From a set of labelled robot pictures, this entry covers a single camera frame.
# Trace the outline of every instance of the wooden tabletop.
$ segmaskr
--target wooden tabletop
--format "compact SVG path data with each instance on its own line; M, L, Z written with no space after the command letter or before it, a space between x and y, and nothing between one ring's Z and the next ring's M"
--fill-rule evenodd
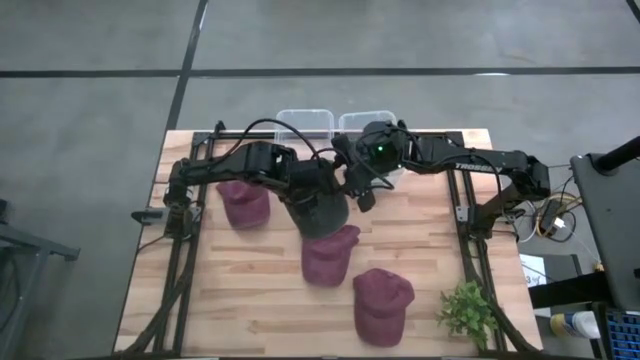
M465 146L491 148L486 129L460 131ZM167 133L151 206L163 206L170 167L188 157L192 134ZM214 153L222 154L234 142L217 141ZM493 175L473 174L472 178L478 202L495 195ZM464 194L461 180L458 188ZM264 228L236 231L226 219L215 186L209 185L183 355L475 354L466 337L448 336L447 329L437 327L435 321L440 292L451 291L464 279L446 175L418 176L407 171L396 190L379 192L376 199L377 205L364 214L350 200L348 224L362 230L360 243L353 249L345 281L326 289L308 285L302 278L300 236L275 196L271 196L271 218ZM141 244L159 237L163 230L164 225L146 227ZM488 245L500 305L525 338L542 348L513 237L495 233ZM162 240L137 256L116 350L131 344L157 310L170 250L170 240ZM402 275L416 293L407 309L402 342L393 348L367 345L355 331L352 279L374 267ZM175 313L169 320L166 347L173 339Z

